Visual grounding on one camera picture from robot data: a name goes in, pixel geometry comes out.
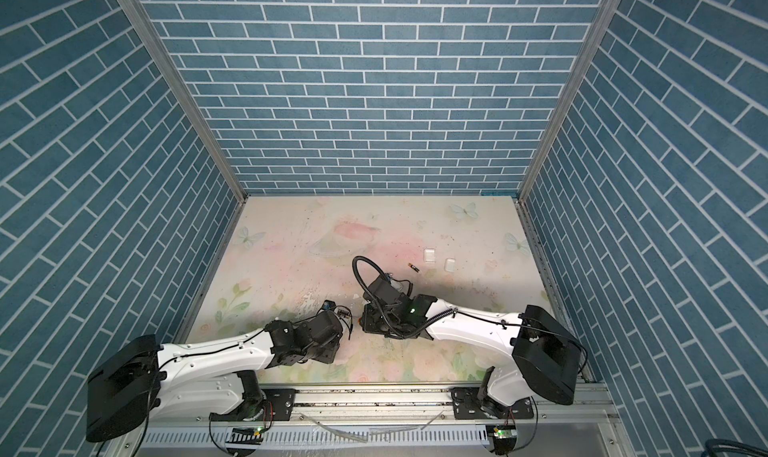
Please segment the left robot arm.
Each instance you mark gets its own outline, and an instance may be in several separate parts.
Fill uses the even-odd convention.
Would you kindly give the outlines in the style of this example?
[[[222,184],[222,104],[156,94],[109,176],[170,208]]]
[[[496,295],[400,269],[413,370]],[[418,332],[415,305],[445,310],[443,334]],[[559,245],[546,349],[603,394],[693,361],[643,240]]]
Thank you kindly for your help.
[[[296,322],[196,344],[160,344],[137,337],[97,366],[87,379],[85,438],[100,443],[123,436],[151,417],[189,416],[247,420],[265,399],[257,372],[316,361],[330,364],[345,325],[332,310]]]

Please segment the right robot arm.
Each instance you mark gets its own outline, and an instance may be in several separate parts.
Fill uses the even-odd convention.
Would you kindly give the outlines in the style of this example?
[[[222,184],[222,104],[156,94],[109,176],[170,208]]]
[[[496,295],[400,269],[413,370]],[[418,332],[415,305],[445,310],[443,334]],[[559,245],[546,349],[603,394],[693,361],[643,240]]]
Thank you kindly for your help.
[[[386,338],[456,341],[490,351],[500,361],[486,370],[478,399],[489,413],[538,396],[574,402],[584,348],[544,308],[494,313],[456,306],[431,295],[410,296],[389,276],[362,286],[364,332]]]

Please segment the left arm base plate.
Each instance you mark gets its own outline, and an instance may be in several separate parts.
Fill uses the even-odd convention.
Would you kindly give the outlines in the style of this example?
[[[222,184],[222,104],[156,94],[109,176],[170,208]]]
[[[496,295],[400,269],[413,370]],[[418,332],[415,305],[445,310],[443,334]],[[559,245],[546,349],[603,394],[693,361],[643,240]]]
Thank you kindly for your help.
[[[257,421],[264,424],[288,421],[293,412],[296,390],[291,388],[266,389],[262,397],[244,398],[228,413],[209,414],[213,422]]]

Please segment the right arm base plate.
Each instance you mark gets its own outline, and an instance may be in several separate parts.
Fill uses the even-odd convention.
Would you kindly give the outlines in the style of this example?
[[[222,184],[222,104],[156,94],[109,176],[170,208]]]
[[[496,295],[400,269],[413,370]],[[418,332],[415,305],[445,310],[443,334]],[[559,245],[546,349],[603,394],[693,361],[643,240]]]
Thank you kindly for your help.
[[[529,399],[521,399],[512,406],[504,406],[488,397],[478,386],[449,389],[456,420],[480,419],[532,419],[534,410]]]

